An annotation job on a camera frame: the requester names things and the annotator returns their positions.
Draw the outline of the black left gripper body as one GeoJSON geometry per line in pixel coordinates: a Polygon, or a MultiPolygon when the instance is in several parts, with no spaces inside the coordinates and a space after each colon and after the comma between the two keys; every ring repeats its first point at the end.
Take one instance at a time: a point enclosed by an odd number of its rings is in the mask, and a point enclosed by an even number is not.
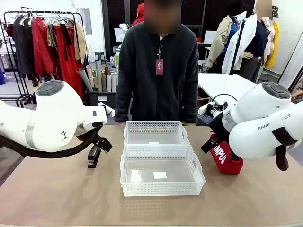
{"type": "Polygon", "coordinates": [[[93,139],[90,140],[90,142],[96,147],[101,147],[102,146],[102,137],[100,137],[99,135],[96,135],[93,139]]]}

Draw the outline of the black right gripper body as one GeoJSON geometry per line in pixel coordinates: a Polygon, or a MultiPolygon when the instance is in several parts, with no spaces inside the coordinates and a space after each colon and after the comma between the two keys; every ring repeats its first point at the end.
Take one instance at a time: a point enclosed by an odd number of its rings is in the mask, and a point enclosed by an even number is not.
{"type": "Polygon", "coordinates": [[[212,113],[213,121],[210,124],[214,135],[210,137],[210,142],[214,147],[225,141],[229,144],[229,135],[233,128],[233,118],[230,113],[212,113]]]}

